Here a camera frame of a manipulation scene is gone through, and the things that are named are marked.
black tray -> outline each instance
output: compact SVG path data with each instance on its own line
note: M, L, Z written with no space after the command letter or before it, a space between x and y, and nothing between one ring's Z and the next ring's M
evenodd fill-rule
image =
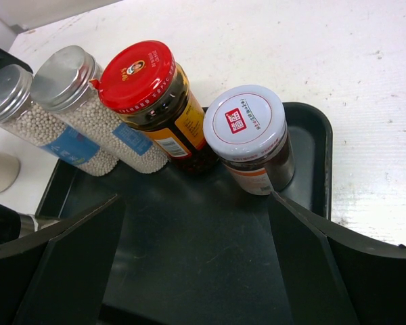
M330 219L330 122L310 105L284 106L296 172L282 194ZM167 324L288 321L267 197L243 191L221 164L191 177L119 163L96 178L60 161L37 213L66 218L113 193L127 214L104 303Z

barcode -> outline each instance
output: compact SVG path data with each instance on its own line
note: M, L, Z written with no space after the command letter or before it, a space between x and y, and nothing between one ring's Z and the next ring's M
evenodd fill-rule
M260 191L262 191L262 192L271 191L271 190L272 190L271 186L265 186L263 188L260 188Z
M188 153L172 137L155 141L173 157L184 157L188 155Z

red square logo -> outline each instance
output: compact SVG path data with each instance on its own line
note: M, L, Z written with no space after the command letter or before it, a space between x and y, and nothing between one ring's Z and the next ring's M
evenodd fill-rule
M245 121L242 118L239 108L235 108L234 110L225 113L225 118L229 123L232 133L237 133L239 131L246 129Z

white table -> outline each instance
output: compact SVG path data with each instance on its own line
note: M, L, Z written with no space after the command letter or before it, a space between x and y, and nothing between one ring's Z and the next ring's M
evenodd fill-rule
M19 35L10 53L37 71L75 44L105 66L145 39L171 48L203 106L258 84L322 110L334 130L332 220L406 244L406 1L122 1ZM55 158L2 130L0 149L22 161L0 202L34 212Z

jar of white beads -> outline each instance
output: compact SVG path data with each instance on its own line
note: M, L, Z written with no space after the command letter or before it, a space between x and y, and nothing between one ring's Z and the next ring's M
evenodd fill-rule
M31 84L20 66L0 70L0 127L93 176L110 172L118 159L32 101Z
M33 99L136 171L153 173L161 169L167 162L162 150L99 101L89 81L99 79L101 74L102 68L81 47L65 47L36 73Z

